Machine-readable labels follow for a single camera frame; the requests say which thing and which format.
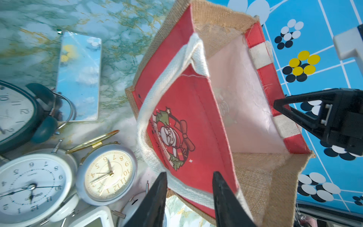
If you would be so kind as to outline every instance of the bag handle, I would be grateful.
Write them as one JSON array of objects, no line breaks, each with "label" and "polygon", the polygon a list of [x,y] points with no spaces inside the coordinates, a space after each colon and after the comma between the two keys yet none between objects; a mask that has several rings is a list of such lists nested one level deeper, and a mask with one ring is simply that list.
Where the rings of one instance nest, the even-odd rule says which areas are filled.
[{"label": "bag handle", "polygon": [[190,187],[173,176],[146,142],[146,128],[156,105],[189,64],[192,65],[196,73],[209,77],[203,41],[197,33],[190,36],[188,43],[182,46],[148,92],[137,118],[137,143],[144,161],[150,168],[157,175],[161,172],[167,173],[168,187],[171,190],[184,198],[214,209],[211,193]]}]

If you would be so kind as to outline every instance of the white grid line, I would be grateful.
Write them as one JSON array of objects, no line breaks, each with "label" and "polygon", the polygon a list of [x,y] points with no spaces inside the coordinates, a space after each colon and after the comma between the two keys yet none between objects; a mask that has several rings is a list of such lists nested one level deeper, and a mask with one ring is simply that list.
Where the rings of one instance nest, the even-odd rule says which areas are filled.
[{"label": "white grid line", "polygon": [[350,4],[352,4],[352,7],[353,7],[353,10],[354,10],[355,16],[357,17],[358,23],[359,24],[362,24],[362,20],[360,18],[359,13],[358,13],[357,7],[355,7],[354,1],[353,0],[350,0]]},{"label": "white grid line", "polygon": [[[271,38],[270,38],[270,34],[269,34],[268,30],[267,30],[266,23],[264,23],[264,27],[265,27],[265,30],[266,30],[267,37],[269,38],[270,43],[272,43],[272,42],[271,42]],[[280,63],[278,62],[278,59],[277,59],[277,56],[276,56],[275,48],[273,47],[273,45],[271,45],[271,46],[272,46],[272,52],[273,52],[273,54],[274,54],[274,56],[275,56],[275,59],[276,59],[277,66],[278,66],[279,68],[281,68],[281,67],[280,67]],[[282,70],[280,70],[280,72],[281,72],[281,76],[282,76],[282,78],[284,79],[284,82],[286,83],[286,79],[285,79],[284,74],[282,73]],[[288,91],[289,95],[291,95],[289,87],[287,86],[287,84],[285,84],[285,85],[286,85],[286,89],[287,89],[287,91]]]},{"label": "white grid line", "polygon": [[342,202],[346,202],[346,203],[354,203],[354,202],[352,202],[352,201],[346,201],[346,200],[341,200],[341,199],[334,199],[334,200],[342,201]]},{"label": "white grid line", "polygon": [[[319,54],[319,53],[321,53],[321,52],[323,52],[323,51],[326,51],[326,50],[328,50],[328,49],[330,49],[330,48],[332,48],[332,47],[334,47],[334,45],[328,46],[328,47],[326,47],[326,48],[324,48],[324,49],[321,49],[321,50],[319,50],[319,51],[317,51],[317,52],[315,52],[315,53],[312,53],[312,54],[310,54],[310,55]],[[281,69],[285,68],[286,66],[288,66],[288,65],[285,65],[284,67],[279,68],[279,69],[277,69],[276,71],[279,71],[279,70],[281,70]]]},{"label": "white grid line", "polygon": [[346,64],[349,64],[349,63],[352,63],[352,62],[355,62],[355,60],[350,60],[350,61],[346,61],[346,62],[343,62],[342,64],[337,64],[337,65],[333,65],[333,66],[330,66],[328,68],[325,68],[325,69],[322,69],[322,70],[319,70],[319,71],[316,71],[315,73],[311,74],[311,75],[315,75],[317,73],[321,73],[323,71],[326,71],[326,70],[329,70],[329,69],[333,69],[333,68],[336,68],[336,67],[339,67],[339,66],[342,66],[342,65],[346,65]]},{"label": "white grid line", "polygon": [[287,2],[288,0],[283,0],[280,3],[277,3],[276,5],[272,6],[270,8],[270,13],[272,13],[275,9],[277,9],[279,6],[281,6],[283,3]]},{"label": "white grid line", "polygon": [[341,191],[354,192],[354,193],[361,193],[361,194],[363,195],[363,191],[350,191],[350,190],[343,190],[343,189],[341,189]]},{"label": "white grid line", "polygon": [[[304,129],[304,130],[305,130],[305,133],[306,133],[306,135],[307,135],[307,137],[308,137],[308,139],[309,139],[309,141],[310,141],[310,143],[311,143],[311,146],[312,146],[312,147],[313,147],[313,149],[314,149],[314,153],[315,153],[315,155],[318,157],[318,159],[319,159],[319,161],[320,161],[320,164],[322,165],[322,167],[323,167],[323,169],[324,169],[324,171],[325,171],[326,175],[328,176],[328,178],[329,178],[330,182],[331,182],[331,183],[333,183],[333,181],[332,181],[332,180],[331,180],[331,178],[330,178],[330,175],[329,175],[328,171],[326,170],[326,168],[325,168],[325,166],[324,166],[323,162],[321,161],[321,159],[320,159],[320,157],[319,157],[319,155],[318,155],[317,150],[315,149],[315,146],[314,146],[313,142],[312,142],[312,141],[311,141],[311,139],[310,139],[309,134],[307,133],[307,130],[306,130],[306,129]],[[345,205],[345,207],[347,208],[347,210],[350,212],[350,209],[348,208],[347,204],[344,202],[343,197],[340,195],[340,193],[339,193],[338,195],[339,195],[339,197],[341,198],[341,200],[342,200],[342,202],[344,203],[344,205]]]},{"label": "white grid line", "polygon": [[[320,5],[320,9],[321,9],[321,11],[322,11],[322,13],[323,13],[323,16],[324,16],[324,19],[325,19],[326,26],[328,26],[328,30],[329,30],[330,36],[331,36],[331,38],[333,39],[333,37],[334,37],[334,35],[333,35],[333,31],[331,30],[331,27],[330,27],[330,24],[329,24],[328,18],[326,17],[326,13],[325,13],[325,10],[324,10],[324,7],[323,7],[323,4],[321,3],[321,0],[318,0],[318,2],[319,2],[319,5]],[[347,82],[347,86],[348,86],[348,88],[351,88],[351,87],[350,87],[350,83],[349,83],[349,79],[348,79],[347,72],[345,71],[345,67],[344,67],[343,61],[340,61],[340,65],[342,66],[342,70],[343,70],[343,74],[344,74],[345,81]]]},{"label": "white grid line", "polygon": [[323,4],[321,3],[321,0],[318,0],[319,2],[319,5],[320,5],[320,9],[323,13],[323,16],[324,16],[324,19],[325,19],[325,23],[326,25],[328,26],[328,30],[329,30],[329,33],[330,33],[330,36],[331,38],[333,39],[334,35],[333,35],[333,31],[331,30],[331,27],[330,27],[330,24],[329,24],[329,21],[328,21],[328,18],[326,17],[326,14],[325,14],[325,10],[324,10],[324,7],[323,7]]}]

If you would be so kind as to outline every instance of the red tote bag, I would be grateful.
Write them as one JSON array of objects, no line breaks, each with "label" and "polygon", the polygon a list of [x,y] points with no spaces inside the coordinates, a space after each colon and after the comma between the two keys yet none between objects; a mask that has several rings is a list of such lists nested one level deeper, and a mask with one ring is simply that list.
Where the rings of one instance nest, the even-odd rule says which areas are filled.
[{"label": "red tote bag", "polygon": [[258,226],[292,226],[311,151],[273,109],[284,94],[258,18],[177,0],[126,94],[143,159],[189,207],[215,224],[219,171]]}]

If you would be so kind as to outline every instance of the cartoon santa illustration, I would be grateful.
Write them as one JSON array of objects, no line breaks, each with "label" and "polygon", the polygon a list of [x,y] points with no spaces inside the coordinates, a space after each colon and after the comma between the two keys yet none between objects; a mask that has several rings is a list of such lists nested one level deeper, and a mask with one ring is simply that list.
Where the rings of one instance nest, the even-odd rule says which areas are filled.
[{"label": "cartoon santa illustration", "polygon": [[188,159],[189,151],[195,150],[187,135],[187,122],[174,117],[169,108],[157,111],[152,121],[166,158],[175,170],[179,169]]}]

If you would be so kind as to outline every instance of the burlap fabric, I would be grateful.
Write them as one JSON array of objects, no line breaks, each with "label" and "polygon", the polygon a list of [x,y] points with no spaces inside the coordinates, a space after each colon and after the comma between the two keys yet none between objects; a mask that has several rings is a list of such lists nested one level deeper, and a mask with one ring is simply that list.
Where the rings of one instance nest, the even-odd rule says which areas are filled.
[{"label": "burlap fabric", "polygon": [[[207,59],[231,40],[244,34],[258,20],[204,0],[176,0],[139,65],[133,82],[134,86],[152,55],[189,5],[192,6],[194,29],[203,40]],[[139,110],[132,95],[134,86],[126,89],[126,95],[137,118]],[[147,139],[148,144],[152,147],[149,137]],[[252,212],[254,222],[258,226],[266,227],[292,226],[298,174],[305,167],[311,154],[233,153],[232,156],[237,179]],[[172,191],[169,190],[167,196],[172,195]],[[212,217],[179,195],[177,196],[204,219],[212,224],[216,223]]]}]

